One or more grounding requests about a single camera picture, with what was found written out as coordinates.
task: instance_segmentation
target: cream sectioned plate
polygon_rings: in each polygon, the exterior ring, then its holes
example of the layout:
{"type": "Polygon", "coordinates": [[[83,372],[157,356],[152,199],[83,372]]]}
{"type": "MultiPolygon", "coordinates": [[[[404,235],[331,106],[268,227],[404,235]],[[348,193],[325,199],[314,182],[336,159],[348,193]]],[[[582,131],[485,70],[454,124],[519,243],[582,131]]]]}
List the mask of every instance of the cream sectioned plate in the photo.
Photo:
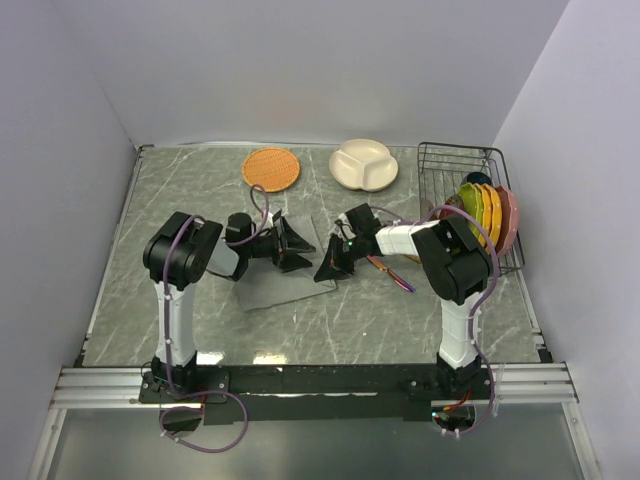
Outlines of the cream sectioned plate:
{"type": "Polygon", "coordinates": [[[355,139],[331,154],[329,171],[343,187],[375,192],[389,186],[398,175],[398,162],[380,142],[355,139]]]}

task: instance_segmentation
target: gray marble surface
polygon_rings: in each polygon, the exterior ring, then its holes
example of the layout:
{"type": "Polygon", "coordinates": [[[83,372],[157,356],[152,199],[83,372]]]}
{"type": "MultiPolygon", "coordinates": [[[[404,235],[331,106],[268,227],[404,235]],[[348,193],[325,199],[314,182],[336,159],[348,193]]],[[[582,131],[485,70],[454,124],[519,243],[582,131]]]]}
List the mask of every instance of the gray marble surface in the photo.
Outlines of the gray marble surface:
{"type": "MultiPolygon", "coordinates": [[[[158,341],[155,294],[142,252],[176,210],[224,223],[230,213],[255,213],[240,168],[254,146],[150,148],[119,238],[87,345],[84,365],[141,365],[158,341]]],[[[406,218],[419,215],[415,148],[392,148],[398,178],[378,193],[346,190],[331,177],[334,147],[291,147],[297,182],[271,201],[285,214],[311,214],[323,241],[338,214],[368,202],[406,218]]],[[[232,283],[206,275],[194,307],[196,346],[203,360],[251,364],[256,358],[292,364],[433,362],[442,335],[440,304],[422,268],[404,257],[384,262],[417,289],[408,293],[366,260],[356,275],[327,294],[242,312],[232,283]]],[[[483,308],[481,345],[492,362],[539,361],[516,275],[500,279],[483,308]]]]}

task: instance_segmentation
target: dish rack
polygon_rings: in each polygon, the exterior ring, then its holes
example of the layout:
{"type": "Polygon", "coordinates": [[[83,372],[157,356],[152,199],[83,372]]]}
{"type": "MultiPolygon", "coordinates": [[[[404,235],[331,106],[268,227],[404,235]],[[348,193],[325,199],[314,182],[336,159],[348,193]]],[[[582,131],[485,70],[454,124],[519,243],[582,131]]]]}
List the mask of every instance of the dish rack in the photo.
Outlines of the dish rack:
{"type": "MultiPolygon", "coordinates": [[[[418,181],[420,218],[429,213],[430,204],[444,205],[458,193],[462,179],[471,172],[483,172],[493,186],[511,190],[504,155],[497,148],[422,142],[418,145],[418,181]]],[[[500,275],[514,272],[525,265],[520,233],[513,246],[500,258],[500,275]]]]}

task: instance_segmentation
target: orange round placemat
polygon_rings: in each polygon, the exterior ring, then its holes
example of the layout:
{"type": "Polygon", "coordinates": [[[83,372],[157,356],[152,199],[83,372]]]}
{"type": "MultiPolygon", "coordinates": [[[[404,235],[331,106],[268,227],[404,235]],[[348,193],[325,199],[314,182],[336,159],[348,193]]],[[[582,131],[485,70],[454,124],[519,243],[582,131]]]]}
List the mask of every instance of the orange round placemat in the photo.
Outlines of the orange round placemat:
{"type": "Polygon", "coordinates": [[[250,154],[242,164],[242,176],[249,185],[259,184],[267,192],[279,192],[292,185],[300,175],[300,162],[284,148],[262,148],[250,154]]]}

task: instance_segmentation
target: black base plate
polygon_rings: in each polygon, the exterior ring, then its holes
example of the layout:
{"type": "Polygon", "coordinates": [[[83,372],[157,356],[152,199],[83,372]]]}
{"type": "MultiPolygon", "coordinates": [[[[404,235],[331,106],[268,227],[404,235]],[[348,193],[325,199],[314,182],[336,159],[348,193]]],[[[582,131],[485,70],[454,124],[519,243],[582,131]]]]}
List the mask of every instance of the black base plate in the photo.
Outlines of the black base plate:
{"type": "MultiPolygon", "coordinates": [[[[455,400],[473,390],[472,399],[488,399],[486,369],[478,369],[460,389],[448,396],[439,385],[435,364],[400,365],[216,365],[198,366],[198,384],[240,395],[256,420],[317,420],[400,417],[430,421],[431,402],[455,400]]],[[[149,383],[140,390],[145,404],[200,403],[200,398],[181,400],[149,383]]],[[[204,424],[228,424],[242,420],[236,402],[226,397],[207,398],[204,424]]]]}

